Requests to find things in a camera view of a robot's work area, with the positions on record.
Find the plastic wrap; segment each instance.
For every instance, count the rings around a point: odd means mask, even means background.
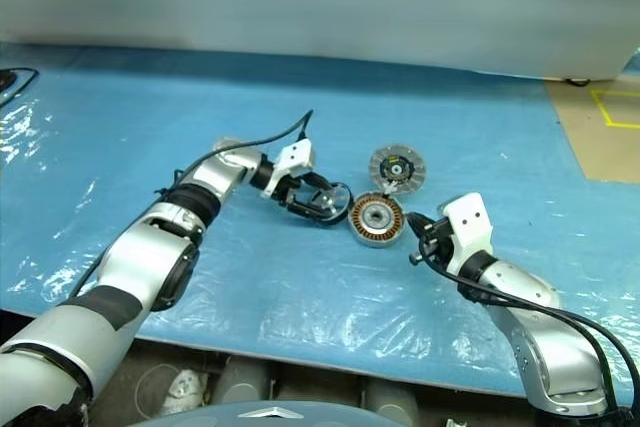
[[[371,190],[367,163],[402,142],[426,159],[399,200],[435,215],[481,192],[497,255],[550,280],[565,306],[640,359],[640,188],[586,180],[542,82],[349,61],[0,46],[42,75],[1,112],[2,308],[39,314],[184,167],[222,136],[281,131],[308,108],[317,169]],[[283,144],[270,146],[275,155]],[[520,394],[508,343],[479,305],[412,267],[409,233],[357,243],[240,188],[210,227],[183,299],[143,337]],[[622,401],[630,382],[612,369]]]

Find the circular metal part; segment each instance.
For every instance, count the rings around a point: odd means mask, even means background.
[[[420,188],[427,177],[427,165],[408,145],[388,145],[371,156],[369,175],[385,194],[406,194]]]
[[[349,225],[356,238],[369,247],[387,247],[400,238],[404,214],[398,202],[378,192],[356,198],[349,211]]]
[[[322,224],[336,224],[347,216],[353,203],[353,195],[346,184],[336,182],[330,190],[318,189],[311,195],[310,204],[327,213],[326,217],[316,217]]]

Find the copper coil winding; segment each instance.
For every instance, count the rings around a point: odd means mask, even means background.
[[[364,225],[362,225],[362,221],[360,220],[361,218],[360,214],[362,213],[363,209],[365,209],[370,203],[373,203],[373,202],[383,203],[386,206],[388,206],[393,212],[393,224],[391,225],[391,227],[389,227],[389,229],[386,232],[382,234],[373,234],[369,232],[364,227]],[[358,231],[358,234],[373,241],[382,241],[382,240],[391,239],[402,228],[403,221],[404,221],[402,210],[400,209],[398,204],[393,200],[387,197],[383,197],[381,195],[367,195],[365,197],[360,198],[356,202],[356,204],[353,206],[353,209],[351,211],[351,216],[353,220],[353,225]]]

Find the white wall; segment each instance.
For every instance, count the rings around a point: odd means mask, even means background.
[[[608,78],[640,45],[640,0],[0,0],[0,39]]]

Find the robotic arm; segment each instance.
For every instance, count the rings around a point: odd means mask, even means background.
[[[10,386],[0,396],[0,425],[84,425],[87,405],[149,313],[182,296],[203,235],[237,185],[251,184],[263,197],[320,223],[346,216],[351,193],[312,172],[309,139],[285,147],[273,163],[246,145],[224,139],[182,172],[99,257],[93,288],[0,347],[3,384]],[[296,197],[303,182],[316,188],[308,202]]]
[[[458,282],[458,290],[465,298],[486,306],[511,344],[531,405],[563,419],[597,421],[616,417],[611,423],[597,425],[632,425],[625,423],[631,421],[629,411],[610,405],[615,398],[607,397],[603,369],[608,372],[608,366],[600,361],[602,358],[606,364],[604,354],[596,353],[585,337],[590,336],[588,332],[579,332],[563,316],[555,315],[564,312],[559,310],[556,289],[492,255],[493,227],[480,195],[462,196],[445,205],[442,212],[444,218],[437,222],[421,214],[408,214],[407,220],[420,238],[420,252],[412,254],[410,261],[414,265],[425,261],[438,273]],[[510,303],[505,297],[524,304]],[[545,314],[545,308],[554,315]],[[616,409],[613,415],[611,408]]]

